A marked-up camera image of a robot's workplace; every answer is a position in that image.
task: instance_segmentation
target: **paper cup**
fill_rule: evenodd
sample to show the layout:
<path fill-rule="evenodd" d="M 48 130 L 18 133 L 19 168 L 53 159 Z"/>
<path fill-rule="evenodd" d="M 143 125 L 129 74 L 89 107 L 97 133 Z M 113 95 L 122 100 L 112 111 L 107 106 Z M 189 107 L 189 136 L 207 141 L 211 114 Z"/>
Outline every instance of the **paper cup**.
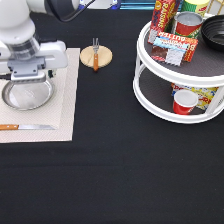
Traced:
<path fill-rule="evenodd" d="M 190 90 L 179 90 L 174 95 L 173 110 L 176 114 L 188 115 L 198 104 L 198 95 Z"/>

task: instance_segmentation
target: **food box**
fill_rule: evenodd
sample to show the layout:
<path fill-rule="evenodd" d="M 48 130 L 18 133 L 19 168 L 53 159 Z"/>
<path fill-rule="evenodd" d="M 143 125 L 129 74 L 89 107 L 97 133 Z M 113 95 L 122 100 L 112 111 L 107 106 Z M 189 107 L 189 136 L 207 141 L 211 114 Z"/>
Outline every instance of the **food box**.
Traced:
<path fill-rule="evenodd" d="M 165 37 L 157 37 L 154 41 L 151 58 L 156 61 L 180 66 L 187 52 L 188 44 Z"/>
<path fill-rule="evenodd" d="M 182 36 L 178 36 L 178 35 L 174 35 L 174 34 L 170 34 L 170 33 L 165 33 L 165 32 L 159 32 L 158 36 L 169 38 L 171 40 L 181 41 L 183 43 L 189 44 L 187 52 L 184 56 L 184 61 L 191 62 L 194 52 L 196 50 L 196 47 L 198 45 L 198 40 L 192 39 L 192 38 L 187 38 L 187 37 L 182 37 Z"/>
<path fill-rule="evenodd" d="M 194 93 L 198 94 L 198 105 L 196 107 L 206 110 L 209 106 L 209 104 L 212 101 L 212 98 L 216 94 L 218 87 L 213 87 L 213 88 L 196 88 L 196 87 L 189 87 L 189 86 L 184 86 L 184 85 L 179 85 L 179 84 L 171 84 L 173 91 L 172 91 L 172 96 L 181 89 L 187 89 L 190 90 Z"/>
<path fill-rule="evenodd" d="M 148 43 L 153 44 L 159 31 L 168 31 L 176 15 L 180 0 L 157 0 L 153 11 Z"/>

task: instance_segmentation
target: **knife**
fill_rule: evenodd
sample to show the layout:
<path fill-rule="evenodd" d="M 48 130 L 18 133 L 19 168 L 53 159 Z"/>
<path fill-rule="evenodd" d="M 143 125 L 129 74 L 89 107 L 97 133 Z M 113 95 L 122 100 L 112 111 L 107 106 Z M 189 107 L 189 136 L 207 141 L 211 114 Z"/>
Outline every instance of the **knife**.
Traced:
<path fill-rule="evenodd" d="M 54 130 L 51 125 L 18 125 L 18 124 L 0 124 L 0 131 L 5 130 Z"/>

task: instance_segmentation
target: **knife handle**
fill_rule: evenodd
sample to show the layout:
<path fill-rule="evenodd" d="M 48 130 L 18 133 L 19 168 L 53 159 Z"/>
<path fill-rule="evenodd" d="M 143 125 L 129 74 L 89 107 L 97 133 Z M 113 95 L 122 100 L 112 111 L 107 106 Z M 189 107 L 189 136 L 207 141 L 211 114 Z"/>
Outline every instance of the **knife handle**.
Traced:
<path fill-rule="evenodd" d="M 96 72 L 98 71 L 98 54 L 94 54 L 94 63 L 93 63 L 93 70 Z"/>
<path fill-rule="evenodd" d="M 18 130 L 19 125 L 16 124 L 0 124 L 0 130 Z"/>

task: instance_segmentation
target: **wooden plate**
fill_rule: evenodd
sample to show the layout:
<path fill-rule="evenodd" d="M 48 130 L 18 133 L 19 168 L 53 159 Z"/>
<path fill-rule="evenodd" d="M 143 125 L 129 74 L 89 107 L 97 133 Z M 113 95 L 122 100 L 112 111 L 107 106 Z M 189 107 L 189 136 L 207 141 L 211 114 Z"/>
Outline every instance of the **wooden plate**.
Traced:
<path fill-rule="evenodd" d="M 99 68 L 108 65 L 112 61 L 113 54 L 107 47 L 99 46 L 99 50 L 97 53 L 98 53 Z M 93 47 L 89 46 L 82 50 L 80 54 L 80 60 L 84 65 L 92 68 L 93 55 L 94 55 Z"/>

